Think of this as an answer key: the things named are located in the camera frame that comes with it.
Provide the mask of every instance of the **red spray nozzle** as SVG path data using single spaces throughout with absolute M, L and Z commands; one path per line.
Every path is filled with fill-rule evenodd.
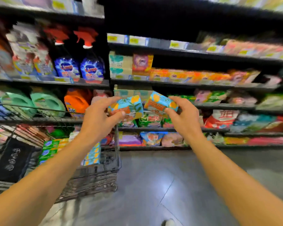
M 90 35 L 95 39 L 99 34 L 94 30 L 93 28 L 88 28 L 88 27 L 81 27 L 79 26 L 79 31 L 80 32 L 89 32 Z
M 62 30 L 59 29 L 44 29 L 44 32 L 53 36 L 57 43 L 63 43 L 63 40 L 69 39 L 68 35 L 66 35 Z
M 91 47 L 92 43 L 95 41 L 95 39 L 92 37 L 92 35 L 89 32 L 73 31 L 73 33 L 78 36 L 79 40 L 83 39 L 85 41 L 85 46 L 87 47 Z

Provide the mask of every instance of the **cart wheel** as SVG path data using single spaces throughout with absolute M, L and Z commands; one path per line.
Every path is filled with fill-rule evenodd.
M 112 184 L 111 188 L 112 188 L 112 192 L 115 193 L 117 191 L 117 189 L 118 189 L 118 186 L 116 184 Z

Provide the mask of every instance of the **blue bottle label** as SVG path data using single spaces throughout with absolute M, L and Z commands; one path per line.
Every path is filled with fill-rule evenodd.
M 78 65 L 73 59 L 58 58 L 55 60 L 55 68 L 60 77 L 78 79 L 80 72 Z
M 102 83 L 104 79 L 103 65 L 98 60 L 85 58 L 81 63 L 81 72 L 87 83 Z

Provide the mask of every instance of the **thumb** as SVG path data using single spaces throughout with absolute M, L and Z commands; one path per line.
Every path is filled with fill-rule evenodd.
M 121 122 L 125 118 L 125 112 L 117 112 L 116 114 L 112 115 L 111 117 L 108 117 L 108 123 L 111 127 L 116 125 L 117 123 Z
M 166 114 L 169 115 L 169 117 L 171 118 L 171 121 L 173 123 L 174 123 L 174 121 L 179 119 L 179 115 L 174 110 L 172 110 L 171 108 L 166 108 L 164 111 L 166 112 Z

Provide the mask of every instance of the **finger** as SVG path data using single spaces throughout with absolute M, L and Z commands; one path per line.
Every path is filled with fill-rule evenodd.
M 113 128 L 117 123 L 121 122 L 125 118 L 126 113 L 124 111 L 117 112 L 116 114 L 112 115 L 111 117 L 108 117 L 108 123 Z
M 98 104 L 101 108 L 106 109 L 111 104 L 117 102 L 118 100 L 122 99 L 121 97 L 111 97 L 111 98 L 103 98 L 98 101 Z
M 179 119 L 179 115 L 172 110 L 171 108 L 166 108 L 165 113 L 169 115 L 169 117 L 171 118 L 171 121 L 174 123 L 174 121 L 177 121 L 177 119 Z
M 177 97 L 177 96 L 170 96 L 169 97 L 171 100 L 175 101 L 179 107 L 185 109 L 187 108 L 187 103 L 189 102 L 187 99 L 185 98 L 180 98 L 180 97 Z

